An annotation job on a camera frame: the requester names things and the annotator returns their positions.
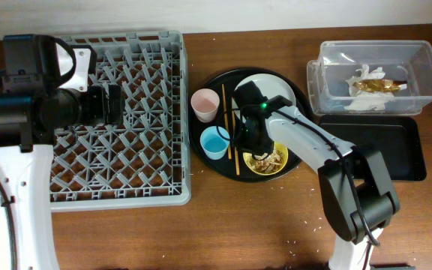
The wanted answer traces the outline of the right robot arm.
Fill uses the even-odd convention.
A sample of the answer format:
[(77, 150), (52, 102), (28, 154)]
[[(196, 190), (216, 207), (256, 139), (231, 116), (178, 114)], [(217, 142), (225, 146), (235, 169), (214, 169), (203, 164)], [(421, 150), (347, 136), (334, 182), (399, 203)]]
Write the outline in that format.
[(317, 174), (324, 215), (336, 234), (328, 269), (369, 269), (378, 237), (401, 208), (382, 153), (337, 138), (280, 95), (237, 106), (249, 152), (261, 155), (281, 143)]

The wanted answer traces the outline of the pink plastic cup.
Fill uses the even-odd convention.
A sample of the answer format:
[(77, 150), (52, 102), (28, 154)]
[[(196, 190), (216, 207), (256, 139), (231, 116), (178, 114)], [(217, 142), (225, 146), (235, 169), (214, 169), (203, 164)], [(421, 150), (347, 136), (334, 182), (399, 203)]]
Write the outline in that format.
[(209, 123), (215, 119), (220, 98), (216, 91), (210, 88), (201, 88), (192, 95), (190, 105), (201, 122)]

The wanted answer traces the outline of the blue plastic cup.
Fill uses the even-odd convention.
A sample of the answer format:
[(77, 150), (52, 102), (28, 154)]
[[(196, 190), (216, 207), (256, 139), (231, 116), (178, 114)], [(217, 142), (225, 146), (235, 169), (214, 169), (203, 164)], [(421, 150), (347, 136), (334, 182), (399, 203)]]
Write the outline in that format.
[(207, 127), (200, 136), (200, 145), (210, 160), (220, 160), (227, 152), (230, 135), (224, 127)]

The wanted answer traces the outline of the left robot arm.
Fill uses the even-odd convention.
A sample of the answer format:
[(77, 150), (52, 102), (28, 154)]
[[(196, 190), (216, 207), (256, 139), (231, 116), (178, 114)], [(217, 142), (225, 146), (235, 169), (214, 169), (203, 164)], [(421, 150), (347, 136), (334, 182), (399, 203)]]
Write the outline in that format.
[(97, 54), (41, 34), (7, 35), (0, 70), (0, 269), (57, 269), (50, 210), (55, 132), (119, 125), (118, 85), (90, 86)]

